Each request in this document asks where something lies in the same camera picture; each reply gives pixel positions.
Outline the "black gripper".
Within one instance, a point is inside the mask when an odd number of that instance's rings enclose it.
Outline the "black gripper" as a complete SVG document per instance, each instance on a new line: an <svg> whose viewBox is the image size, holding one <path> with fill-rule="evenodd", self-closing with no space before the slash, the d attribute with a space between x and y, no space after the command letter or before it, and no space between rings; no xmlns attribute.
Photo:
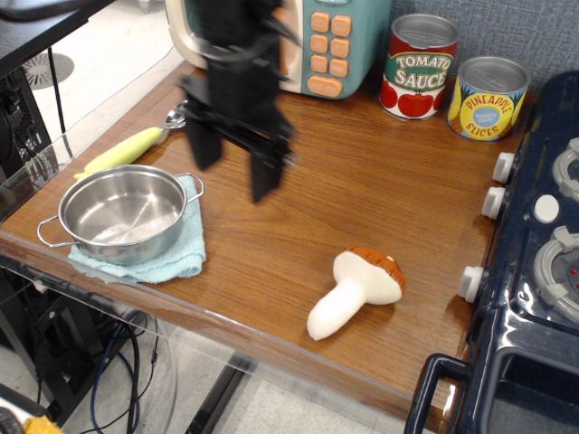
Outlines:
<svg viewBox="0 0 579 434"><path fill-rule="evenodd" d="M204 76L184 76L185 132L195 163L205 170L228 140L251 155L252 199L280 185L294 130L276 108L280 42L259 40L243 49L205 45Z"/></svg>

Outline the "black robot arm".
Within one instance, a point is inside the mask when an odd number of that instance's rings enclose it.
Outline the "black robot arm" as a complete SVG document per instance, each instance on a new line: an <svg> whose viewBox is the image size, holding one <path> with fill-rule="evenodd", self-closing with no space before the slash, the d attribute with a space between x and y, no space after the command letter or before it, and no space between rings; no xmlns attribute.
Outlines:
<svg viewBox="0 0 579 434"><path fill-rule="evenodd" d="M294 129L276 108L280 40L298 39L275 16L279 1L196 1L195 37L207 63L184 77L185 131L199 169L216 163L229 141L250 154L252 199L276 189Z"/></svg>

